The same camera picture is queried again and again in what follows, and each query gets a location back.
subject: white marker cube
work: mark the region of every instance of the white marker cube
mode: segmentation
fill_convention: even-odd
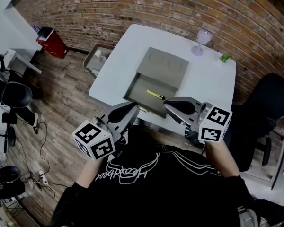
[[[88,120],[84,121],[72,136],[79,149],[94,161],[115,152],[112,135]]]
[[[220,142],[231,121],[232,111],[213,106],[199,126],[199,140]]]

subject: circular imprint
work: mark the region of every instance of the circular imprint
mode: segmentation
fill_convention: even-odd
[[[161,64],[163,62],[163,56],[160,54],[151,53],[148,59],[152,64]]]
[[[173,59],[168,61],[167,66],[168,66],[169,70],[172,71],[172,72],[178,72],[183,67],[182,63],[175,61]]]

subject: sleeve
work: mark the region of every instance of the sleeve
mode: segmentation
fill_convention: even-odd
[[[245,181],[241,176],[232,176],[225,179],[228,193],[236,207],[249,207],[254,198],[250,195]]]
[[[87,191],[77,183],[65,189],[53,212],[51,227],[74,226],[80,200]]]

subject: black shirt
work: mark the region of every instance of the black shirt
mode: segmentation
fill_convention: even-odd
[[[241,177],[224,178],[191,151],[160,145],[128,148],[103,163],[88,189],[63,193],[52,226],[240,226],[250,196]]]

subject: yellow box cutter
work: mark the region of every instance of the yellow box cutter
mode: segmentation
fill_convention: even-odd
[[[164,99],[165,99],[165,96],[162,96],[162,95],[160,95],[160,94],[154,93],[154,92],[152,92],[152,91],[150,91],[150,90],[146,90],[146,92],[149,93],[149,94],[151,94],[151,95],[153,95],[153,96],[155,96],[155,97],[157,97],[157,98],[159,98],[159,99],[161,99],[161,100],[164,100]]]

